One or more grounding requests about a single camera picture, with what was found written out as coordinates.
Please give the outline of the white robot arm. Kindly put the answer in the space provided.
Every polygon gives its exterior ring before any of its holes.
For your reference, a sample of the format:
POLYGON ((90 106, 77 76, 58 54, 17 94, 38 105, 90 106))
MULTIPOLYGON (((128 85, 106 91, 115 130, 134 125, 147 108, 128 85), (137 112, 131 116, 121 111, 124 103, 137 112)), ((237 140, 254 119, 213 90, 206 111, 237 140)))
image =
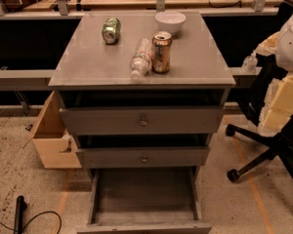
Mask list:
POLYGON ((293 15, 279 30, 275 59, 279 67, 293 72, 293 15))

